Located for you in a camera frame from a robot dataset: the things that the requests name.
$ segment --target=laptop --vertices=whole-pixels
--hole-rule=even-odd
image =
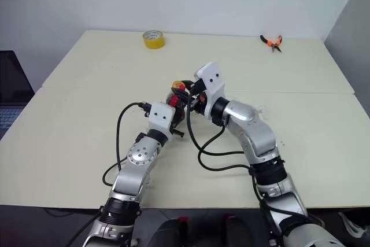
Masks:
[[[0,51],[0,139],[34,95],[14,51]]]

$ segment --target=white wall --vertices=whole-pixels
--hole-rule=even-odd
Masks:
[[[38,89],[86,29],[324,40],[347,0],[0,0],[0,49]]]

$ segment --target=floor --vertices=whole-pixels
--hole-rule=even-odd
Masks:
[[[64,211],[49,209],[55,215]],[[354,239],[344,229],[339,215],[330,209],[313,210],[327,224],[327,229],[347,247],[369,247],[370,233]],[[0,247],[64,246],[71,236],[87,222],[95,211],[78,210],[66,217],[54,217],[42,208],[0,206]],[[135,223],[134,238],[145,247],[151,236],[164,221],[181,216],[189,217],[189,232],[200,241],[205,235],[217,235],[223,215],[234,214],[249,227],[258,247],[268,247],[267,231],[259,209],[145,209]],[[370,215],[360,212],[365,221]],[[86,230],[72,246],[82,246]]]

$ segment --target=white tabletop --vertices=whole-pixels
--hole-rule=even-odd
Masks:
[[[166,45],[144,46],[142,32],[87,31],[44,82],[44,87],[118,87],[165,90],[218,62],[226,89],[251,92],[353,93],[318,39],[283,38],[282,53],[258,37],[165,34]]]
[[[97,208],[108,196],[101,182],[115,161],[117,117],[136,100],[164,99],[168,88],[42,88],[0,141],[0,204]],[[262,106],[276,134],[286,168],[307,207],[370,205],[370,121],[351,94],[232,92]],[[121,154],[146,130],[140,109],[123,119]],[[186,132],[184,124],[179,126]],[[193,129],[205,142],[219,128],[194,116]],[[226,133],[210,150],[240,149]],[[204,157],[212,166],[246,163],[243,155]],[[112,180],[117,172],[112,172]],[[198,165],[187,132],[164,148],[151,174],[145,208],[252,208],[257,200],[243,169],[209,172]]]

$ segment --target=orange-handled pliers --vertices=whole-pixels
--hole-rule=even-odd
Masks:
[[[266,40],[266,38],[263,37],[262,35],[260,36],[260,38],[261,38],[261,41],[263,41],[264,43],[266,43],[268,46],[272,48],[272,52],[274,49],[277,49],[278,51],[282,52],[279,46],[282,43],[283,37],[279,36],[279,39],[275,43],[273,43],[271,40]]]

